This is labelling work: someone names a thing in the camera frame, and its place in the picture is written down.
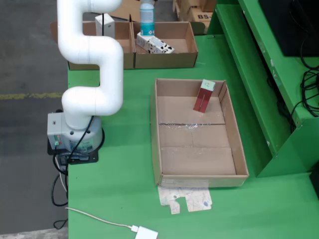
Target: green workbench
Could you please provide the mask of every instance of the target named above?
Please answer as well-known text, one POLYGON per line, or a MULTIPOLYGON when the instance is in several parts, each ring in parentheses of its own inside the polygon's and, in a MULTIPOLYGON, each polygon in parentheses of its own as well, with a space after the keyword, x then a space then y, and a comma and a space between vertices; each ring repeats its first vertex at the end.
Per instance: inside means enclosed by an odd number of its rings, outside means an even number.
MULTIPOLYGON (((309 171, 318 161, 319 118, 299 104, 293 114, 297 128, 291 132, 288 120, 277 107, 277 97, 267 83, 266 67, 274 78, 289 112, 301 101, 300 83, 307 68, 299 57, 286 57, 272 33, 259 0, 218 0, 210 34, 224 34, 241 76, 253 112, 269 148, 260 163, 259 176, 278 176, 309 171)), ((318 65, 318 57, 307 57, 318 65)), ((318 93, 307 92, 307 97, 318 93)), ((313 106, 319 97, 309 100, 313 106)))
MULTIPOLYGON (((160 239, 299 239, 318 237, 319 201, 308 174, 256 178, 271 157, 224 35, 196 37, 195 68, 124 71, 124 103, 102 117, 105 142, 99 161, 69 166, 69 206, 105 220, 144 226, 160 239), (181 213, 162 207, 151 153, 150 95, 155 78, 226 80, 250 177, 240 188, 210 189, 208 211, 181 213)), ((69 71, 69 87, 98 86, 99 71, 69 71)), ((134 239, 127 228, 69 212, 69 238, 134 239)))

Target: torn paper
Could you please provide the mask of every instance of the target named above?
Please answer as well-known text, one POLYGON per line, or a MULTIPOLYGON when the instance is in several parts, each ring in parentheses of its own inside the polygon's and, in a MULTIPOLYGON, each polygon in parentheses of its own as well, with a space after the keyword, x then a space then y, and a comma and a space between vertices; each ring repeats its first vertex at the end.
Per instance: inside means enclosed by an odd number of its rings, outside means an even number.
POLYGON ((180 213, 177 198, 185 197, 189 212, 210 210, 213 204, 208 188, 174 188, 158 186, 162 206, 169 206, 172 214, 180 213))

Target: water bottle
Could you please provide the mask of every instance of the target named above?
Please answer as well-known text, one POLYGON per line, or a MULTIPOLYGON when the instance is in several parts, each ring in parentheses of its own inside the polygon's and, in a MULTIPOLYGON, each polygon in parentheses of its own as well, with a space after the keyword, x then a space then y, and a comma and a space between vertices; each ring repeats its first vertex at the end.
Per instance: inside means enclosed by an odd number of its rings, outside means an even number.
POLYGON ((152 2, 152 0, 142 0, 140 7, 142 36, 155 35, 154 5, 152 2))

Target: cardboard boxes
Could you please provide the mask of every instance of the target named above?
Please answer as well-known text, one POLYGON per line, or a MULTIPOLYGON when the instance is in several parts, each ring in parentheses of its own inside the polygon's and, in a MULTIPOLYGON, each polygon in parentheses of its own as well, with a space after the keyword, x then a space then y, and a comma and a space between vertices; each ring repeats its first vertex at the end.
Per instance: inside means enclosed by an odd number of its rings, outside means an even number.
POLYGON ((249 176, 226 82, 214 82, 203 114, 193 110, 202 81, 156 80, 151 133, 157 185, 236 187, 249 176))
POLYGON ((180 10, 179 20, 190 21, 195 35, 207 34, 213 13, 201 9, 201 0, 175 1, 174 4, 180 10))
MULTIPOLYGON (((55 42, 58 42, 57 22, 50 25, 51 34, 55 42)), ((94 21, 83 22, 83 33, 88 36, 96 36, 94 21)), ((135 44, 133 30, 130 22, 115 22, 115 39, 121 44, 124 51, 124 69, 134 69, 135 44)), ((80 65, 69 62, 70 70, 99 70, 97 65, 80 65)))
POLYGON ((200 0, 200 6, 203 12, 214 12, 216 0, 200 0))
MULTIPOLYGON (((134 39, 140 32, 140 23, 133 22, 134 39)), ((172 54, 149 54, 135 45, 135 69, 191 68, 198 55, 195 37, 189 22, 156 22, 156 37, 175 49, 172 54)))
MULTIPOLYGON (((58 39, 57 22, 50 25, 55 42, 58 39)), ((192 68, 195 66, 198 49, 189 22, 156 22, 156 37, 174 48, 171 54, 149 54, 136 45, 140 23, 115 22, 115 39, 124 51, 124 69, 147 68, 192 68)), ((85 35, 96 35, 95 22, 84 22, 85 35)), ((78 65, 69 62, 70 70, 98 70, 97 65, 78 65)))

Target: black monitor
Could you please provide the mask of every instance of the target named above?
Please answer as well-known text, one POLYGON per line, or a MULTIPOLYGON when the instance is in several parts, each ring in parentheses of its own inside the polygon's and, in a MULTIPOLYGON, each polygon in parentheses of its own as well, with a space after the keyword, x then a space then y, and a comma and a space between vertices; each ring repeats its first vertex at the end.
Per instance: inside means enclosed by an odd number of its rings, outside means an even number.
POLYGON ((319 0, 259 0, 285 56, 319 56, 319 0))

